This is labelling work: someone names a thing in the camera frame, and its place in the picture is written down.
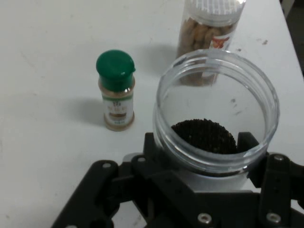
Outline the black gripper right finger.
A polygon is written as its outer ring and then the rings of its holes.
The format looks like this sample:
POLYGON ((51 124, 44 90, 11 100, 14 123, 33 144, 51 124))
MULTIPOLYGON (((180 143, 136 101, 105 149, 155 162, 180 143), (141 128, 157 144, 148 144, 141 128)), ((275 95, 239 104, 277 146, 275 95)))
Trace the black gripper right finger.
POLYGON ((304 206, 304 167, 279 153, 263 153, 242 170, 261 190, 240 199, 239 228, 302 228, 303 213, 291 208, 296 200, 304 206))

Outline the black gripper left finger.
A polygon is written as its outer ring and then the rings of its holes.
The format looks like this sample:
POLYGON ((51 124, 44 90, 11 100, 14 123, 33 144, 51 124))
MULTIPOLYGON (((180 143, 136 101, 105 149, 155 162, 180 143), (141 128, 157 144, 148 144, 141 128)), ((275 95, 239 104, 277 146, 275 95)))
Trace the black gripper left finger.
POLYGON ((53 227, 112 228, 120 205, 131 201, 149 228, 195 228, 195 193, 152 160, 156 150, 153 134, 147 133, 143 153, 130 161, 94 162, 53 227))

